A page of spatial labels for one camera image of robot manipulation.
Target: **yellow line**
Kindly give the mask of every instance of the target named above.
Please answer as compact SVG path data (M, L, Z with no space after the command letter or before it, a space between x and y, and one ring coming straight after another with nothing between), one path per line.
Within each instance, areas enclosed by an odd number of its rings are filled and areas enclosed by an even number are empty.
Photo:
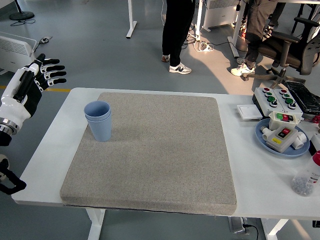
M0 89L6 89L7 86L1 86ZM47 88L45 91L47 92L64 92L64 93L69 93L71 89L66 89L66 88Z
M65 89L65 88L47 88L45 91L48 92L64 92L64 93L69 93L71 89Z

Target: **black pants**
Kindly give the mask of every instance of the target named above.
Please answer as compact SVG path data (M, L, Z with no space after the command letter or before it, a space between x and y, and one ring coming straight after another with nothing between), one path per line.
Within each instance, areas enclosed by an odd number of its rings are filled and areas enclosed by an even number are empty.
M284 8L286 6L285 2L278 2L275 6L275 10L272 13L271 20L269 22L270 26L276 26L278 25L278 19L280 18L280 15L284 11Z
M166 0L162 53L170 55L170 66L180 64L180 53L195 14L196 0Z
M276 8L279 0L250 0L246 24L245 42L248 52L244 58L249 68L253 68L259 56L258 47L264 36L266 20Z

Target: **chair armrest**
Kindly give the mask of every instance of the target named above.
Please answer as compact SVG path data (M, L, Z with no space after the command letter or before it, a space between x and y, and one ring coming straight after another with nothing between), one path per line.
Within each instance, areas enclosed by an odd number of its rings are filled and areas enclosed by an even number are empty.
M311 21L309 19L303 18L303 17L298 17L296 16L294 20L298 23L302 23L304 25L310 25L311 27L319 27L319 23L316 21Z
M281 40L289 42L289 43L296 44L300 41L299 38L292 36L290 34L283 33L283 32L273 31L271 35L274 38L281 39Z

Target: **chair wheel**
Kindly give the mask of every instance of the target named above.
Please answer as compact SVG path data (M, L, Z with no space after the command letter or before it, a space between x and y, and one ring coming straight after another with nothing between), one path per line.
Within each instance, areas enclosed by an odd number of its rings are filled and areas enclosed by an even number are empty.
M246 75L246 76L241 76L242 80L243 81L248 81L249 80L249 77Z

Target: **blue plate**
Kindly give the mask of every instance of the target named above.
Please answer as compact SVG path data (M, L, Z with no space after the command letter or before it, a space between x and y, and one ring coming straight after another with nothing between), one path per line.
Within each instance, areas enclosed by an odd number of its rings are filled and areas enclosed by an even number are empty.
M270 118L263 119L263 120L259 121L258 124L255 126L255 135L258 138L259 143L261 143L261 145L265 149L267 149L269 152L271 152L273 154L276 154L276 155L279 155L279 156L287 157L287 158L295 158L295 157L298 157L298 156L301 156L301 155L305 154L309 150L309 147L310 147L309 138L307 137L305 132L302 131L297 126L295 126L295 129L297 129L299 132L303 132L305 134L305 136L306 136L306 142L304 143L302 148L295 150L290 145L283 153L280 153L280 152L277 152L277 151L271 149L270 147L268 147L267 142L265 140L263 140L263 138L262 138L263 133L260 130L260 128L262 126L265 126L265 127L269 128L269 121L270 121Z

